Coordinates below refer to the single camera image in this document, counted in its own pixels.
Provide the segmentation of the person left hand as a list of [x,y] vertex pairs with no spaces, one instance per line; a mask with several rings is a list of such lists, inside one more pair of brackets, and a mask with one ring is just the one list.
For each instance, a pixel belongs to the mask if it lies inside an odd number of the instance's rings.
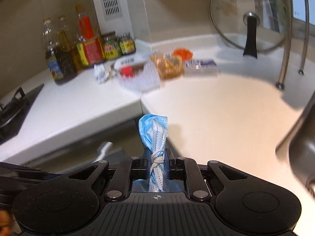
[[13,215],[7,210],[0,211],[0,236],[11,236],[13,232]]

